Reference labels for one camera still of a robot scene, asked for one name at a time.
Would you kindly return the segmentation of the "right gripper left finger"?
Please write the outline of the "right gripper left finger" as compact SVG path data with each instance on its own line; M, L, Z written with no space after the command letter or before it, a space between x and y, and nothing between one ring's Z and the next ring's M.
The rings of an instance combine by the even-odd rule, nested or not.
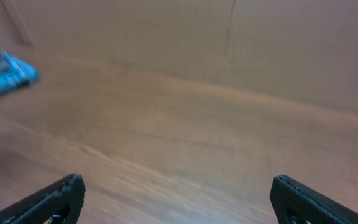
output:
M0 224L76 224L84 204L85 184L70 174L0 211Z

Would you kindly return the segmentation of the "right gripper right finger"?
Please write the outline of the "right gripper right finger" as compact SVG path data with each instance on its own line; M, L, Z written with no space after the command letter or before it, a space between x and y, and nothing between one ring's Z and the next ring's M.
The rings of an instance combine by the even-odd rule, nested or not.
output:
M273 178L270 202L279 224L358 224L358 213L287 175Z

